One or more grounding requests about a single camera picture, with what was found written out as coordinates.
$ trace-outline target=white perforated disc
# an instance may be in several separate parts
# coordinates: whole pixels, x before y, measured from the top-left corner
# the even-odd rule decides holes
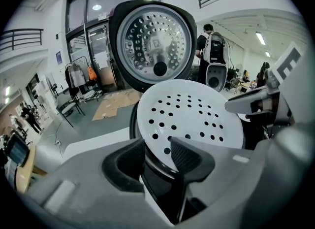
[[[213,145],[242,148],[240,118],[226,111],[227,99],[214,89],[189,80],[167,80],[142,96],[139,130],[151,152],[173,170],[169,138],[185,137]]]

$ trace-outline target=glass door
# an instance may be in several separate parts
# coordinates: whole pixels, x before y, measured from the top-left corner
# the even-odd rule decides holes
[[[107,91],[124,89],[122,77],[111,58],[106,25],[98,25],[87,31],[92,62],[98,69],[102,85]]]

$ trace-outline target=hanging clothes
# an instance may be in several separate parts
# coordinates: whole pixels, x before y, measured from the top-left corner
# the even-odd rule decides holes
[[[65,80],[66,80],[66,82],[67,82],[67,84],[68,84],[68,87],[69,87],[69,93],[70,93],[70,95],[71,95],[72,97],[74,97],[74,96],[76,96],[77,93],[79,92],[79,89],[76,88],[76,87],[73,87],[73,85],[72,85],[72,83],[71,83],[71,79],[70,79],[70,75],[69,75],[69,67],[67,67],[67,68],[65,69],[64,74],[65,74]]]
[[[73,87],[79,87],[86,84],[83,71],[78,65],[73,64],[69,67],[69,75]]]

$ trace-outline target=table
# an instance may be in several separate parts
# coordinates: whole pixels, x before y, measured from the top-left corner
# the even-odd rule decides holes
[[[36,146],[31,143],[29,145],[29,149],[30,149],[29,156],[24,166],[23,167],[18,166],[16,170],[16,176],[15,176],[16,190],[21,194],[24,194],[27,191],[30,185],[31,176],[33,172],[41,176],[44,176],[47,174],[46,171],[34,165],[35,155],[36,155]]]
[[[242,88],[241,88],[241,92],[242,93],[245,93],[246,91],[247,91],[247,89],[250,87],[250,83],[241,83],[241,86],[242,86]]]

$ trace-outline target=black pants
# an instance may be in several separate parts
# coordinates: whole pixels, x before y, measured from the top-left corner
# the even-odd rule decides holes
[[[206,84],[206,73],[207,73],[208,65],[209,65],[209,63],[207,61],[200,59],[197,82],[204,84],[204,85]]]
[[[29,118],[27,119],[27,122],[30,124],[30,126],[34,129],[34,131],[36,133],[39,133],[39,131],[41,131],[40,126],[37,124],[37,122],[36,122],[34,117],[29,116]]]
[[[22,135],[26,135],[26,132],[22,127],[18,127],[18,131],[20,131]]]

